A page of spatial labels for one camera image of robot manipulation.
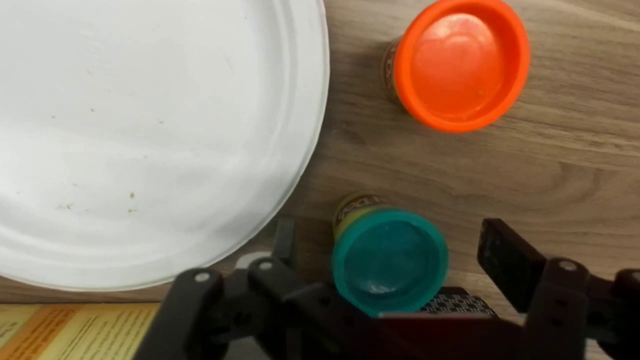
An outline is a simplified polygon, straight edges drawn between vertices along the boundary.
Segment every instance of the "screw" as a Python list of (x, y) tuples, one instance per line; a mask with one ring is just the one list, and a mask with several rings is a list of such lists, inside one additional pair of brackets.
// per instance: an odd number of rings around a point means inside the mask
[(209, 272), (199, 272), (196, 275), (195, 275), (195, 279), (196, 281), (209, 281), (212, 275), (209, 274)]
[(260, 261), (260, 265), (259, 265), (260, 269), (273, 269), (275, 268), (275, 263), (273, 261)]
[(576, 272), (579, 269), (579, 263), (576, 261), (570, 261), (570, 260), (560, 260), (558, 263), (563, 269), (568, 269), (568, 272)]

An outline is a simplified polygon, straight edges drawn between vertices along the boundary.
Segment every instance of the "container cap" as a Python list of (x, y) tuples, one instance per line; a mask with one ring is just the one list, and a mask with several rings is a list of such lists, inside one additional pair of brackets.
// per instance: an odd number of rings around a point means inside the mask
[(502, 0), (438, 0), (407, 29), (394, 57), (404, 108), (442, 131), (481, 130), (518, 100), (530, 43)]
[(338, 292), (369, 316), (421, 309), (438, 293), (446, 265), (441, 230), (396, 207), (356, 219), (332, 255)]

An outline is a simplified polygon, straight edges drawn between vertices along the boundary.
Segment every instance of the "wooden table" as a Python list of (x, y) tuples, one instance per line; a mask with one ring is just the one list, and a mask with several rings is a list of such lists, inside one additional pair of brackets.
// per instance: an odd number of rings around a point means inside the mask
[[(520, 102), (496, 125), (451, 135), (419, 125), (384, 95), (383, 53), (426, 0), (326, 0), (332, 95), (318, 151), (282, 210), (298, 219), (300, 269), (330, 277), (330, 216), (352, 190), (390, 196), (436, 221), (451, 284), (504, 297), (474, 254), (486, 216), (508, 219), (548, 255), (601, 275), (640, 265), (640, 2), (512, 0), (533, 42)], [(273, 225), (242, 251), (268, 245)], [(160, 300), (65, 293), (5, 279), (5, 301)]]

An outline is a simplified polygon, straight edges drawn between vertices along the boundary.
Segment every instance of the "teal lid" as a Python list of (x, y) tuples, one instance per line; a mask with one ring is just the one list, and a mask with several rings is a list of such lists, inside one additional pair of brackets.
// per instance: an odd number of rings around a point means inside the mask
[(442, 231), (396, 207), (374, 210), (350, 223), (332, 254), (338, 292), (370, 316), (421, 309), (438, 293), (446, 268)]

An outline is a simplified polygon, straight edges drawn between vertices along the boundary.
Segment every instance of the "orange lid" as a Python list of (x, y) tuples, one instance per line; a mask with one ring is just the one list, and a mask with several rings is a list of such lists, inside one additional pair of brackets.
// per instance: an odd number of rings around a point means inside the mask
[(394, 57), (404, 108), (444, 131), (496, 122), (518, 100), (530, 46), (502, 0), (438, 0), (407, 29)]

